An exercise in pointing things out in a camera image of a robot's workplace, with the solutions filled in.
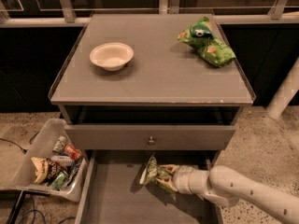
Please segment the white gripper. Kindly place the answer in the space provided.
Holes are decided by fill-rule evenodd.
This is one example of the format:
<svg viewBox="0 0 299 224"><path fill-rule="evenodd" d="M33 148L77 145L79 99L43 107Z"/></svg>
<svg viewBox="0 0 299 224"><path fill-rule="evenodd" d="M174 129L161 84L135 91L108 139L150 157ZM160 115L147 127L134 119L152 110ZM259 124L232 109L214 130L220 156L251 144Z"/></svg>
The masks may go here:
<svg viewBox="0 0 299 224"><path fill-rule="evenodd" d="M166 164L162 165L162 168L166 170L170 175L173 175L173 183L170 178L156 177L155 180L159 187L165 191L177 191L182 194L192 194L189 186L189 178L193 168L187 165L175 165Z"/></svg>

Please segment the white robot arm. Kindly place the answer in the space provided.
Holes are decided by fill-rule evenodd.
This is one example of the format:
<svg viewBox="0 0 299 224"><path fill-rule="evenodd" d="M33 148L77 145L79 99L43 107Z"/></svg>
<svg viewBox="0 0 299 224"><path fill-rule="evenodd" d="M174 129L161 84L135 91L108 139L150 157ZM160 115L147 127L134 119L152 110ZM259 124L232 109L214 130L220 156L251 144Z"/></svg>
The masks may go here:
<svg viewBox="0 0 299 224"><path fill-rule="evenodd" d="M298 70L294 63L269 105L237 112L236 134L217 153L210 170L170 164L171 189L223 207L243 200L281 224L299 224L294 190L299 174L298 112L288 108L298 92Z"/></svg>

